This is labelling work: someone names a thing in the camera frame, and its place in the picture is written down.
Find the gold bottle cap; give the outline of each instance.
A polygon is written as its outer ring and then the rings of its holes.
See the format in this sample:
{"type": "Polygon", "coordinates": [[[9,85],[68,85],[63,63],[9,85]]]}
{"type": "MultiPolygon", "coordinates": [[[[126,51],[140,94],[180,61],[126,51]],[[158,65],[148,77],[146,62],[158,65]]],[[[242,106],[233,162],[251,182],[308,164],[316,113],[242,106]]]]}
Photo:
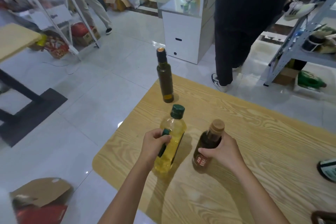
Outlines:
{"type": "Polygon", "coordinates": [[[224,122],[220,119],[216,119],[210,124],[209,130],[211,133],[215,135],[221,135],[222,132],[224,131],[224,128],[225,128],[224,122]]]}

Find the brown glass bottle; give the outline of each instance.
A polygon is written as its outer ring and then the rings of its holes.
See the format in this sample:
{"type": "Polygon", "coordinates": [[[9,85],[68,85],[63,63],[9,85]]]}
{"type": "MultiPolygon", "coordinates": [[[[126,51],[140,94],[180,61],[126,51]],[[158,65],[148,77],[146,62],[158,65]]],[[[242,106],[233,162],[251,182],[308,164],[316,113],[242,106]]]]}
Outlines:
{"type": "Polygon", "coordinates": [[[200,154],[198,148],[216,148],[221,142],[224,127],[224,122],[216,119],[210,124],[209,130],[202,133],[192,158],[192,164],[196,170],[205,170],[211,161],[210,158],[206,158],[200,154]]]}
{"type": "Polygon", "coordinates": [[[159,82],[162,92],[163,101],[166,103],[171,103],[174,101],[174,91],[173,91],[173,78],[171,75],[171,68],[167,62],[167,55],[165,48],[157,48],[157,75],[159,76],[159,82]]]}

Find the beige pants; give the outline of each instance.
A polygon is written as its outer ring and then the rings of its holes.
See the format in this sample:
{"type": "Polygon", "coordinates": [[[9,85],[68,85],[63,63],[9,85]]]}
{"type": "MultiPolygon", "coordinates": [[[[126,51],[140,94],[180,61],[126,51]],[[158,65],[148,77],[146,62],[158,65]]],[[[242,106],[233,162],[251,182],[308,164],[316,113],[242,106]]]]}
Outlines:
{"type": "Polygon", "coordinates": [[[75,0],[75,2],[77,3],[79,9],[83,13],[83,16],[86,19],[89,26],[94,26],[95,23],[91,17],[90,10],[86,3],[88,3],[89,6],[95,11],[95,13],[98,15],[98,17],[106,26],[106,28],[112,28],[112,22],[110,21],[109,16],[107,15],[107,12],[105,11],[104,7],[102,6],[101,3],[99,3],[98,0],[75,0]]]}

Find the cooking oil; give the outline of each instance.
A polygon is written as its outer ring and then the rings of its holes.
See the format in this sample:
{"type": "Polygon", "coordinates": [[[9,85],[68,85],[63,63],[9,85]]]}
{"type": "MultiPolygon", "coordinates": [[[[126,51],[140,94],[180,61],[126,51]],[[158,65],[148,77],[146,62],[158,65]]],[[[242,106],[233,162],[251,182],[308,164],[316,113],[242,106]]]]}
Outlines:
{"type": "Polygon", "coordinates": [[[179,148],[183,134],[187,129],[187,125],[183,118],[184,107],[182,105],[175,104],[171,110],[170,116],[163,119],[160,124],[160,128],[163,129],[164,134],[170,134],[172,136],[168,145],[163,145],[154,162],[154,170],[158,173],[167,173],[179,148]]]}

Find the black shoe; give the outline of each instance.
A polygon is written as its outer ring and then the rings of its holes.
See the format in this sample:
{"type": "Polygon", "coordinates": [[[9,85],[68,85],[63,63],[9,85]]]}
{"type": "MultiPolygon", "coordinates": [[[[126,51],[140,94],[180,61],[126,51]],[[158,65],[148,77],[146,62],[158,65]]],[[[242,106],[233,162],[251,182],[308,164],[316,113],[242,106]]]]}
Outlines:
{"type": "Polygon", "coordinates": [[[108,28],[107,30],[106,30],[106,35],[109,35],[109,34],[111,34],[112,33],[112,29],[111,28],[108,28]]]}

